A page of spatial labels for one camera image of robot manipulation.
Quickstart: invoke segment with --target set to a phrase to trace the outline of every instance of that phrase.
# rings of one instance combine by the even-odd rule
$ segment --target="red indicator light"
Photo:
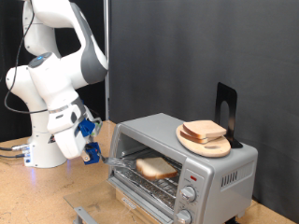
[[[194,176],[190,176],[190,178],[194,181],[196,181],[197,179]]]

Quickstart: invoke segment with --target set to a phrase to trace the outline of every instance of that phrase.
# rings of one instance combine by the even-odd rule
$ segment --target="bread slice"
[[[209,138],[203,138],[203,139],[200,139],[200,138],[196,138],[196,137],[193,137],[192,135],[189,135],[188,133],[186,133],[183,129],[183,126],[181,125],[179,128],[179,133],[180,133],[180,136],[190,140],[190,141],[193,141],[194,143],[200,143],[200,144],[205,144],[205,143],[208,143],[212,140],[215,140],[219,137],[209,137]]]
[[[163,158],[146,158],[136,160],[137,171],[148,180],[175,177],[178,171]]]
[[[185,122],[183,129],[189,135],[199,139],[220,137],[226,134],[226,130],[212,120]]]

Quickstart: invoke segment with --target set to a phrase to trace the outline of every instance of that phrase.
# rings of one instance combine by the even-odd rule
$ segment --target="blue robot part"
[[[84,162],[85,165],[98,163],[100,161],[100,157],[98,155],[98,152],[101,153],[101,149],[100,149],[98,143],[93,142],[93,143],[87,144],[86,152],[89,154],[91,159],[89,161],[85,161]]]
[[[93,129],[95,127],[95,124],[84,119],[79,125],[79,128],[82,132],[83,137],[86,137],[88,135],[91,135],[93,133]]]

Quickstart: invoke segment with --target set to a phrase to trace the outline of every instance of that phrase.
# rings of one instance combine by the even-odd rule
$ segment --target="table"
[[[108,156],[114,127],[113,122],[104,121],[100,134],[95,138],[104,156]],[[24,144],[27,139],[1,143],[0,147]],[[5,151],[0,151],[0,153],[2,155],[20,154],[20,152]],[[67,199],[71,197],[69,195],[78,196],[82,191],[98,188],[107,180],[107,176],[107,165],[100,162],[85,166],[82,158],[67,161],[61,166],[50,169],[25,167],[22,159],[0,158],[0,224],[72,223],[77,218],[76,212],[64,200],[64,196],[66,195]],[[73,207],[87,205],[83,204],[83,200],[77,202],[78,204],[72,203]],[[98,208],[94,204],[86,209],[95,211]],[[115,213],[107,213],[106,216],[112,221],[110,223],[143,223],[138,217],[128,213],[127,209],[116,208]],[[242,224],[295,224],[254,201],[246,214],[237,221]]]

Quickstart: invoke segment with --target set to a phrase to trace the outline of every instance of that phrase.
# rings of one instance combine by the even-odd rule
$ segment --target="toaster oven rack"
[[[170,158],[163,158],[178,171],[177,176],[150,181],[143,177],[137,170],[117,168],[115,172],[116,175],[120,175],[123,179],[143,189],[143,191],[148,193],[155,200],[163,203],[174,211],[181,165]]]

